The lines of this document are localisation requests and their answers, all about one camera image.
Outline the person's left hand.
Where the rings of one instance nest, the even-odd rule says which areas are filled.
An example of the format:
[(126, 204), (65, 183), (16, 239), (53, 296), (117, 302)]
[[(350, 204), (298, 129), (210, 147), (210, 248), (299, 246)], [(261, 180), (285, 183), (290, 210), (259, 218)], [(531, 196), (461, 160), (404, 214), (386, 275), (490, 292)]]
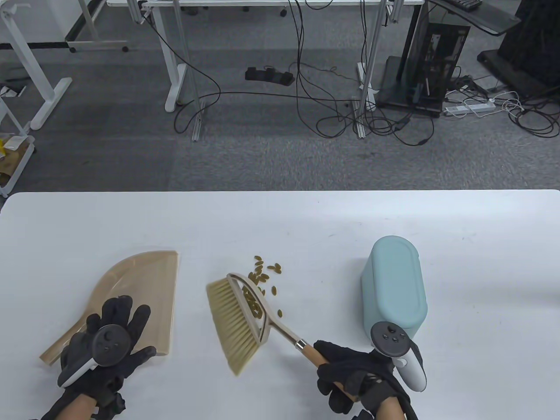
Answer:
[(125, 410), (124, 380), (157, 352), (154, 346), (134, 351), (151, 308), (142, 304), (132, 312), (132, 305), (128, 295), (106, 300), (100, 314), (87, 317), (86, 329), (72, 336), (60, 354), (63, 394), (45, 420), (112, 420)]

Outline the person's right hand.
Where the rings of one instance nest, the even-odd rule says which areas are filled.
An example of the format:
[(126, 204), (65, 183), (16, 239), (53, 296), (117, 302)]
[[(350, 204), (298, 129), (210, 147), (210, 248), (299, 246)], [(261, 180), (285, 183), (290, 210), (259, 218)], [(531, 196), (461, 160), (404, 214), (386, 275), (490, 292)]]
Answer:
[(328, 360), (317, 369), (317, 388), (328, 396), (330, 409), (347, 415), (358, 397), (363, 408), (354, 420), (408, 419), (418, 417), (411, 400), (395, 378), (394, 364), (377, 352), (359, 352), (318, 340), (313, 347)]

